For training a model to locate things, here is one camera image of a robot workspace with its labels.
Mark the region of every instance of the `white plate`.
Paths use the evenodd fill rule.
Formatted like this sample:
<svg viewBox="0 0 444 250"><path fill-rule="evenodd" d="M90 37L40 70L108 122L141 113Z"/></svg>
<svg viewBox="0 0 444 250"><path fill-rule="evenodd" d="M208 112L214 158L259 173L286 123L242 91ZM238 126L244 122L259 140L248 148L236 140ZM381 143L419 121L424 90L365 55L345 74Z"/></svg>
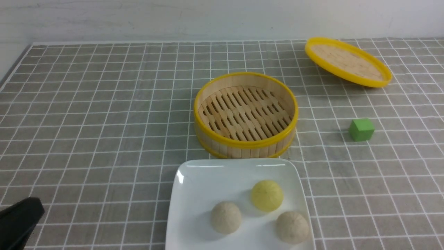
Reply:
<svg viewBox="0 0 444 250"><path fill-rule="evenodd" d="M276 211L262 213L250 202L258 181L274 180L284 201ZM221 201L232 201L242 213L240 228L227 236L215 232L210 213ZM290 245L276 236L275 221L296 210L310 225L301 180L294 165L283 159L195 160L183 163L174 179L166 228L166 250L313 250L313 230L301 244Z"/></svg>

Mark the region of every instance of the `green cube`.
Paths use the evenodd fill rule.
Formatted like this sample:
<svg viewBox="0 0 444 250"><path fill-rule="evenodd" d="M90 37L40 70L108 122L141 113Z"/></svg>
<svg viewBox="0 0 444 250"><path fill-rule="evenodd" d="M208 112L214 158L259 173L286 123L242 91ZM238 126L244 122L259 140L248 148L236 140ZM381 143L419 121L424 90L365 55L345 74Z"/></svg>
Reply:
<svg viewBox="0 0 444 250"><path fill-rule="evenodd" d="M375 127L368 118L354 119L350 124L349 133L354 141L366 141L372 138Z"/></svg>

